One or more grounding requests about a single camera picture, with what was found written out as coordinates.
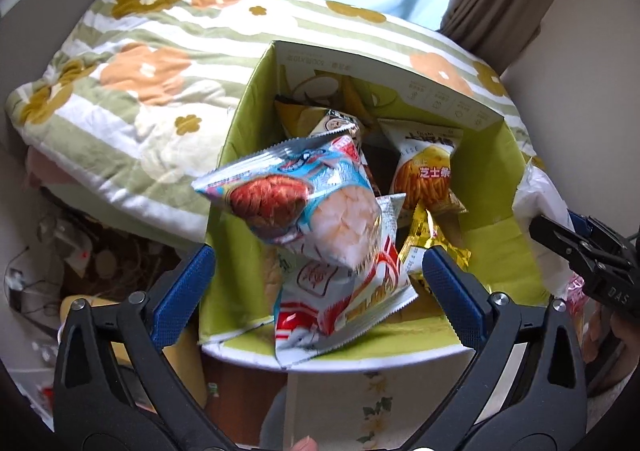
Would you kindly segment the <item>left hand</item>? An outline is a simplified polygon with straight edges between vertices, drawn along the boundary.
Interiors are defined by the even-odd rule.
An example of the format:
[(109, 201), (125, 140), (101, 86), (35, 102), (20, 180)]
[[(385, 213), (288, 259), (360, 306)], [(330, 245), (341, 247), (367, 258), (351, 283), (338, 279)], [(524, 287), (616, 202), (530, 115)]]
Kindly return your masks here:
[(319, 450), (318, 442), (316, 442), (314, 439), (312, 439), (309, 436), (303, 439), (300, 439), (291, 448), (291, 451), (318, 451), (318, 450)]

